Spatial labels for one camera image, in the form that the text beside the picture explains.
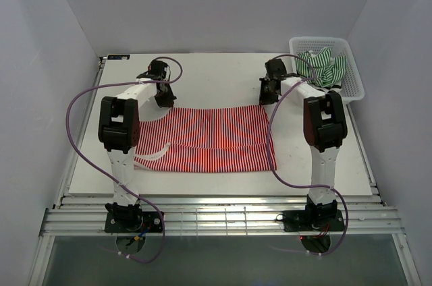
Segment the green white striped tank top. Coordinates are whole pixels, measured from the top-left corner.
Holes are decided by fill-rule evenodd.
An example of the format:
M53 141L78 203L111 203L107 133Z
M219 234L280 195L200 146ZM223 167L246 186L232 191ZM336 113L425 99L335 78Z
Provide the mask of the green white striped tank top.
M332 48L324 47L317 53L299 53L299 59L294 59L296 73L304 78L311 78L309 83L315 86L327 88L342 83L347 72L347 58L345 55L332 57L332 52Z

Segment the red white striped tank top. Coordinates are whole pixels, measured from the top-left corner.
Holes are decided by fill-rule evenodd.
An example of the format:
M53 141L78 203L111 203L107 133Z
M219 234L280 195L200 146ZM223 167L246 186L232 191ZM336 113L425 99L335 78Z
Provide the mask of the red white striped tank top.
M172 108L140 122L134 165L180 173L239 173L275 167L269 119L262 106Z

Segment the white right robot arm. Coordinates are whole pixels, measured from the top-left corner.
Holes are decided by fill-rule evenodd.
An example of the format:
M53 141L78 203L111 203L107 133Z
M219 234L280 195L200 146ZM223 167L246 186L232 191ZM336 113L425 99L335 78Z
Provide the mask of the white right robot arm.
M260 79L260 105L280 106L288 95L302 106L303 133L312 157L311 184L308 190L304 222L313 230L322 229L336 218L335 164L343 140L348 134L342 98L338 92L314 88L308 77L288 73L283 56L265 63L266 75Z

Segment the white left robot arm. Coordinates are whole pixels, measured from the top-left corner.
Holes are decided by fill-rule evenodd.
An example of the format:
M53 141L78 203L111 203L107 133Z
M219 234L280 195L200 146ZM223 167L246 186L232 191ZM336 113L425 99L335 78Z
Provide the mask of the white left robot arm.
M140 138L139 108L151 98L160 108L174 106L176 97L168 83L170 75L169 65L156 58L138 75L136 85L101 100L98 137L107 151L112 176L117 180L113 202L105 208L113 221L127 231L137 231L143 224L134 185L134 157Z

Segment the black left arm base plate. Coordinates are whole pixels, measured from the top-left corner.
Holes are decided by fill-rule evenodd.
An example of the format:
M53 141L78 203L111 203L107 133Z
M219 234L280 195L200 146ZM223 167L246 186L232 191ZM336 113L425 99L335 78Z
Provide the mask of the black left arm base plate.
M143 211L138 204L121 206L118 203L105 205L107 216L106 233L161 233L161 216L156 211Z

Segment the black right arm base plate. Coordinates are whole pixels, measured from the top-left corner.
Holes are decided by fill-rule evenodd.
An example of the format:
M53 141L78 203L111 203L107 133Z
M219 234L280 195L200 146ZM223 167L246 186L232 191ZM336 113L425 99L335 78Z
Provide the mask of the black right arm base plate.
M276 221L283 224L283 230L286 232L338 232L345 228L342 212L338 209L336 200L316 205L307 198L304 209L285 210L277 216Z

